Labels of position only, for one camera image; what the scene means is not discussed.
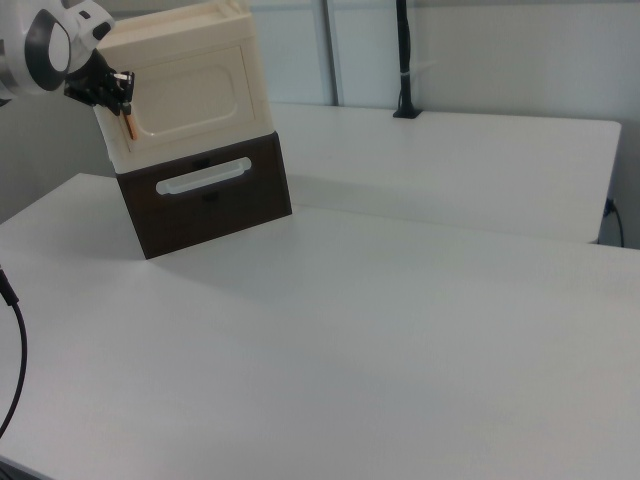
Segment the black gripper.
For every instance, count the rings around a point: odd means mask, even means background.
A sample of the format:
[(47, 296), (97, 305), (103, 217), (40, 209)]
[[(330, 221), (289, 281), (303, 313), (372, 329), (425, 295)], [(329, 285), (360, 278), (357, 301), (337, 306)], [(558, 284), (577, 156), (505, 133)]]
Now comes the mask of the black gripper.
[(132, 141), (137, 141), (139, 136), (130, 103), (134, 86), (133, 72), (117, 73), (100, 53), (92, 53), (84, 66), (66, 76), (63, 93), (91, 107), (121, 108), (128, 135)]

